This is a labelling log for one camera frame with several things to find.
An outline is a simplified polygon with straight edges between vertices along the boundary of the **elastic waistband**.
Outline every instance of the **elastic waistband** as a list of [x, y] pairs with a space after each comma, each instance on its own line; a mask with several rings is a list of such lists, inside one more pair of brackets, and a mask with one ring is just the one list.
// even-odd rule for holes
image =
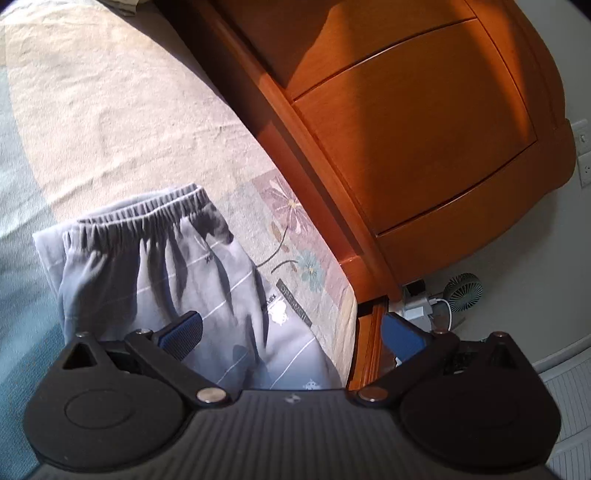
[[103, 215], [78, 219], [63, 235], [64, 246], [115, 252], [139, 239], [164, 235], [181, 218], [192, 217], [211, 203], [205, 189], [194, 183], [167, 194]]

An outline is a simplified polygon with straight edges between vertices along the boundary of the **white radiator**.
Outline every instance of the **white radiator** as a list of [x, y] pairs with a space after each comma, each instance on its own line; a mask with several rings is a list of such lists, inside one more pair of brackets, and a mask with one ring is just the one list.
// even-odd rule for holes
[[591, 479], [591, 348], [540, 374], [562, 427], [548, 467], [565, 480]]

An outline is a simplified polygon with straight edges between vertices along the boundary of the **wooden furniture leg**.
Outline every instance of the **wooden furniture leg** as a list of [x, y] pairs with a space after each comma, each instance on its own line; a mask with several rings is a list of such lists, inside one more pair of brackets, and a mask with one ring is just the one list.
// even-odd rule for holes
[[379, 376], [382, 356], [382, 317], [387, 311], [387, 297], [358, 306], [355, 353], [347, 383], [348, 390], [359, 390]]

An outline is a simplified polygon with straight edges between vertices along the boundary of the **blue gripper pad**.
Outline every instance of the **blue gripper pad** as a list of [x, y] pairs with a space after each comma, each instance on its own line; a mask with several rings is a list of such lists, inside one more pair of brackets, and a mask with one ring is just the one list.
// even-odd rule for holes
[[382, 341], [401, 362], [405, 362], [430, 343], [431, 335], [402, 317], [387, 313], [382, 318]]
[[157, 345], [180, 362], [201, 341], [203, 319], [197, 312], [188, 312], [156, 335]]

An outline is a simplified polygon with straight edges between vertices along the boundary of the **white cable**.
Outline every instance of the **white cable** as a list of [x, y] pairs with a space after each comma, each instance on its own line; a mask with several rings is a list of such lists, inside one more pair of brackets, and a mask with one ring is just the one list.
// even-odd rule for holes
[[438, 299], [438, 298], [434, 298], [429, 300], [429, 303], [431, 305], [435, 305], [438, 301], [444, 301], [445, 304], [447, 305], [447, 311], [449, 312], [449, 324], [447, 325], [447, 331], [451, 332], [452, 331], [452, 306], [449, 305], [449, 302], [446, 299]]

